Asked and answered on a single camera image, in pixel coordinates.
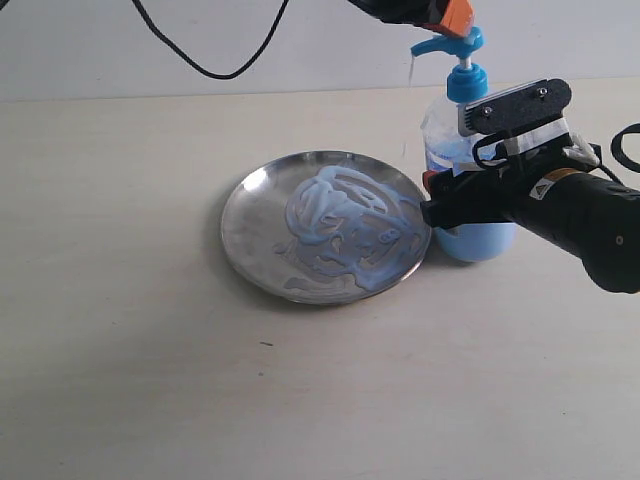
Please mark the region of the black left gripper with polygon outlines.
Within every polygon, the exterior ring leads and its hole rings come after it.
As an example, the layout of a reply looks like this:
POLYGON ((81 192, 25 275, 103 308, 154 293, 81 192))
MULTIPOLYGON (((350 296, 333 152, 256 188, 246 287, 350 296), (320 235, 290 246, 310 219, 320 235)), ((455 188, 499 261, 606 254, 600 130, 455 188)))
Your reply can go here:
POLYGON ((469 0, 350 0, 356 8, 386 24, 424 26, 448 37, 466 37, 474 26, 469 0))

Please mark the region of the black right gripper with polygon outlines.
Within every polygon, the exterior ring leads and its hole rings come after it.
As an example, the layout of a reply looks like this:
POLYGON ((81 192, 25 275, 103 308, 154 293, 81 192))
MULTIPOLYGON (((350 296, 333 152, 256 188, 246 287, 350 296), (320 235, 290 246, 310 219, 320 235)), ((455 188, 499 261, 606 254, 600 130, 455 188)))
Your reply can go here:
POLYGON ((600 146, 545 146, 496 170, 427 170, 424 222, 445 230, 470 223, 512 221, 524 228, 567 228, 586 205, 577 184, 600 166, 600 146))

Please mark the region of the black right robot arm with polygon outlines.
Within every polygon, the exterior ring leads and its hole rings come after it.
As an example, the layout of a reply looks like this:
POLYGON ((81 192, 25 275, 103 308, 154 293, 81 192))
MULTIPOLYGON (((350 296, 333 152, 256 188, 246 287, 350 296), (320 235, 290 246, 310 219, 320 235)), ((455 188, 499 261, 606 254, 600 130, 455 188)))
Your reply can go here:
POLYGON ((426 171, 421 205, 431 227, 516 223, 579 258, 612 293, 639 290, 639 193, 579 168, 557 149, 498 169, 426 171))

